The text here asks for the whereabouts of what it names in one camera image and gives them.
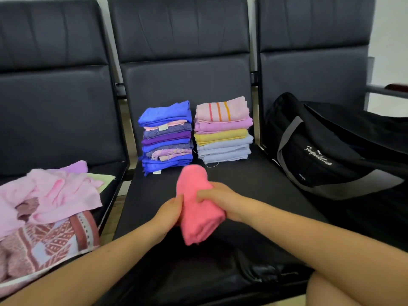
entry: floor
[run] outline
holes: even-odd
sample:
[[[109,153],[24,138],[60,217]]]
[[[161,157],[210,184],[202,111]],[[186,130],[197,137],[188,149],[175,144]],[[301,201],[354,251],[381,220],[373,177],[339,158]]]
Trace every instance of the floor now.
[[[100,242],[105,245],[112,241],[113,235],[115,234],[116,227],[122,214],[123,204],[125,203],[126,195],[118,196],[115,203],[113,204],[112,211],[106,221],[105,228],[100,237]],[[277,303],[268,304],[265,306],[305,306],[306,300],[305,296],[298,296],[297,298],[287,299],[285,301],[279,301]]]

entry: bag strap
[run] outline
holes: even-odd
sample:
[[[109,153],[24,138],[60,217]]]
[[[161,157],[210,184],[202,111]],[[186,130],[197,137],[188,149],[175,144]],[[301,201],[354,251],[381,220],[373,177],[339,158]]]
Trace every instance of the bag strap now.
[[[343,184],[328,184],[315,187],[302,185],[293,176],[293,174],[289,172],[282,154],[283,147],[288,143],[292,134],[302,122],[303,120],[299,116],[296,116],[293,119],[292,123],[288,126],[288,128],[282,135],[277,154],[278,163],[281,165],[285,174],[300,189],[331,200],[345,200],[352,197],[359,197],[361,195],[367,195],[370,193],[390,189],[404,182],[402,178],[384,172],[383,170],[376,169],[360,179],[345,182]]]

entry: leg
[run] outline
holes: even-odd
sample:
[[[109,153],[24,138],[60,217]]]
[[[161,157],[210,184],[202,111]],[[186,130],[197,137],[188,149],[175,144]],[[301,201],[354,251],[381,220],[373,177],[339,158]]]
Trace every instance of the leg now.
[[[318,272],[314,272],[306,290],[306,306],[361,306],[336,288]]]

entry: hand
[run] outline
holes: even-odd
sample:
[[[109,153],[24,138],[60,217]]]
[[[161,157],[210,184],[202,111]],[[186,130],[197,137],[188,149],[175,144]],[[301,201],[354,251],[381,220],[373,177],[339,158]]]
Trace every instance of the hand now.
[[[198,191],[197,202],[210,200],[227,212],[228,219],[246,223],[252,206],[251,199],[239,195],[220,182],[210,183],[214,188]]]
[[[156,216],[151,220],[151,223],[158,233],[157,244],[161,242],[171,228],[176,225],[180,218],[182,206],[183,196],[173,197],[159,208]]]

